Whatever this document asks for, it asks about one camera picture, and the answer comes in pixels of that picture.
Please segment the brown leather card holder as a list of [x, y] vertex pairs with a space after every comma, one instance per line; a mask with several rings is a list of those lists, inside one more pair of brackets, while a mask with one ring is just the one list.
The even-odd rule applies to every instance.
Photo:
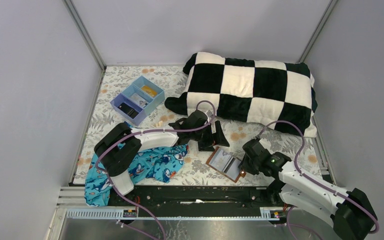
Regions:
[[220, 147], [215, 148], [206, 165], [234, 183], [247, 174], [242, 169], [242, 161]]

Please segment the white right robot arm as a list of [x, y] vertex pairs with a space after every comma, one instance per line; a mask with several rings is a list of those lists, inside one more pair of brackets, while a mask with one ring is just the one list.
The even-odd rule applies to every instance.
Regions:
[[257, 139], [251, 139], [242, 149], [241, 168], [245, 172], [274, 179], [266, 188], [267, 198], [273, 203], [281, 201], [314, 215], [342, 240], [363, 240], [378, 229], [378, 218], [362, 190], [347, 190], [299, 170], [290, 157], [270, 153]]

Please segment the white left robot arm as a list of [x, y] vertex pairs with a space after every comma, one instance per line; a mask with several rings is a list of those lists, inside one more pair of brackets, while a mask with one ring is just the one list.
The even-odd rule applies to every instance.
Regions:
[[134, 188], [128, 171], [134, 157], [144, 150], [158, 147], [176, 147], [196, 141], [203, 151], [213, 150], [219, 145], [229, 147], [221, 123], [215, 120], [211, 111], [195, 110], [188, 117], [169, 123], [165, 128], [131, 128], [125, 122], [116, 125], [94, 147], [103, 170], [109, 176], [109, 182], [121, 196]]

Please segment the gold card in box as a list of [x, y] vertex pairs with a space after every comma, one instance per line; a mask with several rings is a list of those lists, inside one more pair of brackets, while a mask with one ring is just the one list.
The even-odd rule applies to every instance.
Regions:
[[152, 98], [155, 98], [158, 95], [158, 92], [148, 85], [142, 86], [141, 90]]

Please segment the silver card in box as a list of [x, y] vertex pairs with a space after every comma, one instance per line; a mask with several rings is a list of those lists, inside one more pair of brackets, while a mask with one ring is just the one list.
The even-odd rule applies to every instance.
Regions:
[[140, 106], [141, 108], [145, 108], [148, 105], [148, 101], [140, 96], [138, 93], [133, 93], [130, 97], [132, 102]]

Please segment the black card in box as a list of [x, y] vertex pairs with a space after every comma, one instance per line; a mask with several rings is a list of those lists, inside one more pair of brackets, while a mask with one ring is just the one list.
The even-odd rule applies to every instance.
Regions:
[[118, 106], [118, 109], [121, 110], [124, 114], [126, 114], [131, 119], [134, 119], [139, 114], [138, 111], [136, 111], [133, 107], [126, 104], [125, 102], [121, 103]]

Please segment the floral patterned table cloth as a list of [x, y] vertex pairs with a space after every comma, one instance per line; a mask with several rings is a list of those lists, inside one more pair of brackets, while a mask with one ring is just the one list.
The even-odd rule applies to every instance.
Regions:
[[[72, 183], [83, 185], [94, 155], [94, 147], [113, 127], [125, 121], [111, 106], [110, 101], [125, 90], [137, 78], [145, 77], [164, 90], [166, 97], [179, 96], [186, 86], [187, 77], [181, 66], [109, 66], [100, 85], [94, 110], [91, 114], [84, 143], [79, 155]], [[318, 177], [328, 177], [327, 162], [321, 157], [315, 139], [308, 138], [302, 145], [299, 136], [264, 129], [259, 123], [245, 123], [222, 119], [221, 126], [230, 147], [227, 152], [242, 158], [243, 145], [261, 135], [263, 146], [270, 152], [281, 152], [290, 158], [298, 156], [299, 166]], [[169, 181], [172, 186], [231, 186], [233, 182], [206, 165], [209, 152], [198, 150], [195, 141], [189, 143], [189, 151], [183, 167]]]

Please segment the blue shark print shorts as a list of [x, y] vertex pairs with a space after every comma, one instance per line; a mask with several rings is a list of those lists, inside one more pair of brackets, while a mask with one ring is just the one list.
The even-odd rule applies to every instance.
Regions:
[[[144, 179], [169, 183], [183, 167], [188, 150], [189, 146], [183, 144], [138, 152], [127, 169], [132, 183], [137, 184]], [[113, 185], [106, 173], [100, 170], [103, 164], [100, 162], [98, 167], [95, 166], [97, 160], [98, 156], [94, 154], [85, 178], [84, 198], [88, 206], [104, 207], [108, 205]]]

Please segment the blue three-compartment organizer box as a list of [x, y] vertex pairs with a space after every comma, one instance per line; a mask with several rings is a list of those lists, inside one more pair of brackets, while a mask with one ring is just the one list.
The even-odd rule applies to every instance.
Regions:
[[134, 125], [140, 125], [165, 100], [162, 88], [140, 76], [110, 101], [114, 110]]

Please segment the black white checkered pillow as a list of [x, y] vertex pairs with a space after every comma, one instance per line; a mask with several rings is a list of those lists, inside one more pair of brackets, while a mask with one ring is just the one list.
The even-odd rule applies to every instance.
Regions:
[[218, 117], [268, 125], [292, 135], [314, 138], [312, 117], [317, 109], [315, 79], [303, 63], [247, 60], [208, 52], [194, 53], [183, 67], [187, 76], [179, 97], [164, 105], [179, 115], [189, 115], [202, 100]]

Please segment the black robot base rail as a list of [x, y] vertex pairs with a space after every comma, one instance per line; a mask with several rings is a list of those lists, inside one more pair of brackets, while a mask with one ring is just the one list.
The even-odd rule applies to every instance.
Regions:
[[177, 206], [265, 208], [282, 210], [284, 203], [265, 187], [251, 186], [156, 186], [138, 185], [126, 200], [110, 191], [108, 206], [129, 207], [130, 202], [148, 210]]

